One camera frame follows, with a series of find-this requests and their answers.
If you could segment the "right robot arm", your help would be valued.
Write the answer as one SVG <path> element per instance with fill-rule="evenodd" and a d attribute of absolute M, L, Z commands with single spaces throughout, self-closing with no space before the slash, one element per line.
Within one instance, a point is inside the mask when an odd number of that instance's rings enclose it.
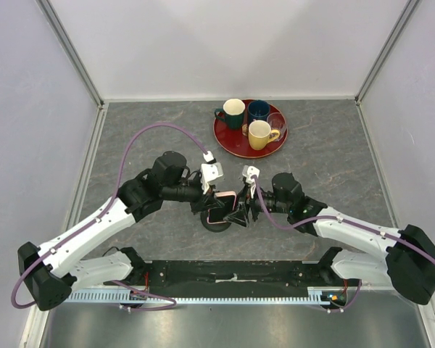
<path fill-rule="evenodd" d="M 334 285 L 341 279 L 357 279 L 372 285 L 392 286 L 418 305 L 429 303 L 435 292 L 435 244 L 423 229 L 407 225 L 387 228 L 345 215 L 307 196 L 291 173 L 279 173 L 271 191 L 263 191 L 258 175 L 243 176 L 244 187 L 232 207 L 224 208 L 223 219 L 247 226 L 249 219 L 264 213 L 285 214 L 287 225 L 324 239 L 355 248 L 340 249 L 332 260 L 318 266 L 319 280 Z"/>

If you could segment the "phone with pink case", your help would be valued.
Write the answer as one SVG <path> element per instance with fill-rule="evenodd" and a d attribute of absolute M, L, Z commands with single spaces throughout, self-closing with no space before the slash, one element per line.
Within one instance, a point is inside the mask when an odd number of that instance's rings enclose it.
<path fill-rule="evenodd" d="M 235 191 L 221 191 L 215 194 L 215 198 L 220 205 L 208 210 L 205 221 L 210 225 L 225 223 L 224 217 L 233 212 L 236 205 L 237 193 Z"/>

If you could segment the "black phone stand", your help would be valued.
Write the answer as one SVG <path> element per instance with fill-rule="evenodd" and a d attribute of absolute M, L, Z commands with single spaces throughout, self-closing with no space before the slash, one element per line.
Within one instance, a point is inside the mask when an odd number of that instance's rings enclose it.
<path fill-rule="evenodd" d="M 204 228 L 206 228 L 210 232 L 222 233 L 223 231 L 225 231 L 231 227 L 231 223 L 229 223 L 229 222 L 211 224 L 207 220 L 208 217 L 209 217 L 208 212 L 201 212 L 200 213 L 201 224 L 203 225 Z"/>

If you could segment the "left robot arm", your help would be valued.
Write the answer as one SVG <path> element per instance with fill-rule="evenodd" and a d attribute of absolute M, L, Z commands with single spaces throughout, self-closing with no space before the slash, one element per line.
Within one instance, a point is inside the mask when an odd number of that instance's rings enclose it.
<path fill-rule="evenodd" d="M 145 263 L 132 247 L 111 256 L 90 260 L 85 256 L 158 211 L 165 201 L 187 202 L 194 213 L 223 207 L 215 193 L 215 182 L 223 177 L 222 165 L 211 153 L 204 158 L 206 162 L 191 178 L 186 158 L 178 152 L 165 152 L 70 230 L 40 245 L 24 243 L 17 250 L 18 283 L 26 286 L 33 304 L 47 311 L 88 286 L 105 281 L 142 282 Z"/>

